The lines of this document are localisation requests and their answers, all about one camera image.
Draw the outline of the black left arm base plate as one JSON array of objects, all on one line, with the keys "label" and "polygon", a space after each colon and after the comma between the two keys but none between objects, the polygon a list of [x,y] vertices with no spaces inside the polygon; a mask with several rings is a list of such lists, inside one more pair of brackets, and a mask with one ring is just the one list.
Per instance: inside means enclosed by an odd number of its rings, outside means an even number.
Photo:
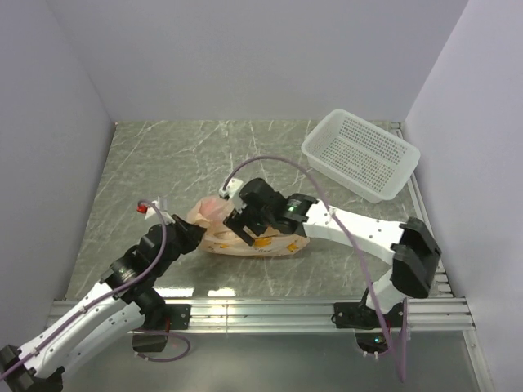
[{"label": "black left arm base plate", "polygon": [[145,315],[141,328],[145,330],[186,330],[190,322],[190,304],[166,304]]}]

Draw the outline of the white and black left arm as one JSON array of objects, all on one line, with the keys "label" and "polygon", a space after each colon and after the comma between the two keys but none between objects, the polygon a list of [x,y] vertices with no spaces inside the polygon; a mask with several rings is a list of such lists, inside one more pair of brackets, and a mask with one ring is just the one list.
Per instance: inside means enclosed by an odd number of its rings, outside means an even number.
[{"label": "white and black left arm", "polygon": [[12,391],[60,391],[63,374],[136,328],[186,328],[155,290],[171,263],[193,252],[205,230],[173,215],[150,227],[140,242],[114,261],[81,301],[21,346],[1,350],[1,379]]}]

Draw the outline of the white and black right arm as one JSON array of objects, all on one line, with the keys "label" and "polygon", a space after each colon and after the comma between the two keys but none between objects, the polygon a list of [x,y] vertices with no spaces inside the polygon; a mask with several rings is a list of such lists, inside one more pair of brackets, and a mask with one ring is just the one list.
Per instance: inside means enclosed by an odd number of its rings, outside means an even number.
[{"label": "white and black right arm", "polygon": [[395,317],[405,299],[425,299],[438,268],[441,250],[418,218],[405,222],[379,220],[325,205],[305,194],[288,197],[262,178],[247,183],[233,179],[220,190],[234,209],[224,224],[247,245],[267,229],[303,238],[320,238],[375,256],[391,268],[367,288],[355,305],[335,305],[340,328],[371,330]]}]

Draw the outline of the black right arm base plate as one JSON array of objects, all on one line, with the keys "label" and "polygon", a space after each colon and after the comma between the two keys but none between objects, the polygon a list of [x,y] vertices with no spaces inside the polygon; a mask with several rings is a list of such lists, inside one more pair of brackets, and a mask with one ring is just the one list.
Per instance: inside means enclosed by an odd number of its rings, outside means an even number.
[{"label": "black right arm base plate", "polygon": [[[387,328],[403,325],[404,305],[396,304],[383,315]],[[337,329],[373,330],[381,329],[381,324],[374,310],[355,302],[336,302],[333,304],[331,322]]]}]

